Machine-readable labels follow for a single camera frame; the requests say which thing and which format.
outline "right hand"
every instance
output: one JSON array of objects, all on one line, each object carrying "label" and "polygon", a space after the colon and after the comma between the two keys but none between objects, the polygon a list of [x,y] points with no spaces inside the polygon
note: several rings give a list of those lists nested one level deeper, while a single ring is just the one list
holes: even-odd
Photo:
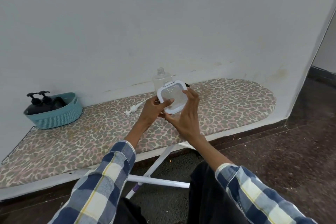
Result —
[{"label": "right hand", "polygon": [[184,139],[193,145],[195,141],[204,138],[200,133],[197,113],[200,98],[198,97],[197,92],[191,88],[183,90],[182,92],[187,95],[188,101],[185,104],[180,117],[173,118],[170,114],[167,114],[164,111],[160,117],[164,117],[166,121],[171,123],[177,129]]}]

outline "blue checkered sleeve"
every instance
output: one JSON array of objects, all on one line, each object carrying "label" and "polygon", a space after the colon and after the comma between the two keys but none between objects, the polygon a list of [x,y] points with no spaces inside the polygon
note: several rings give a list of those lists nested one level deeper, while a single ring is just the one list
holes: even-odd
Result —
[{"label": "blue checkered sleeve", "polygon": [[135,156],[128,141],[116,142],[101,164],[75,184],[69,200],[49,223],[112,223]]},{"label": "blue checkered sleeve", "polygon": [[292,203],[263,184],[243,166],[222,164],[215,173],[229,197],[254,224],[313,224]]}]

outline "clear plastic bottle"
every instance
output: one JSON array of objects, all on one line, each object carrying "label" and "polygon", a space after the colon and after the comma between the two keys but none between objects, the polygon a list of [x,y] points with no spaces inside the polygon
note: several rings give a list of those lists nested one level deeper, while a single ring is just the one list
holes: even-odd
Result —
[{"label": "clear plastic bottle", "polygon": [[163,86],[166,82],[172,82],[173,77],[171,76],[170,73],[165,73],[165,70],[163,67],[159,67],[157,69],[157,75],[153,77],[153,83],[154,83],[154,88],[155,92],[158,91],[158,89]]}]

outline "teal basket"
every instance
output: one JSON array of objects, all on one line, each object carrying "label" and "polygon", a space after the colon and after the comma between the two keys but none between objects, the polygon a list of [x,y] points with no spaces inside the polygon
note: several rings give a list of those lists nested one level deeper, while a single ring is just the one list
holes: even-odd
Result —
[{"label": "teal basket", "polygon": [[26,115],[38,128],[56,128],[77,120],[82,114],[82,105],[73,92],[50,96],[52,99],[61,97],[66,106],[49,112]]}]

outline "person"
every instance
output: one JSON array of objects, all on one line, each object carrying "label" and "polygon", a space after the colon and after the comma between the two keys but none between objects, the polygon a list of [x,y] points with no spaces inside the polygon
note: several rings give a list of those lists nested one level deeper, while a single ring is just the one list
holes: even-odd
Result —
[{"label": "person", "polygon": [[120,199],[120,194],[135,162],[134,149],[158,116],[170,122],[204,158],[191,174],[187,223],[316,223],[248,169],[213,148],[200,133],[198,94],[191,88],[183,92],[188,101],[178,119],[164,112],[173,99],[161,104],[157,97],[147,100],[132,130],[114,144],[95,171],[79,179],[49,223],[146,223],[140,207]]}]

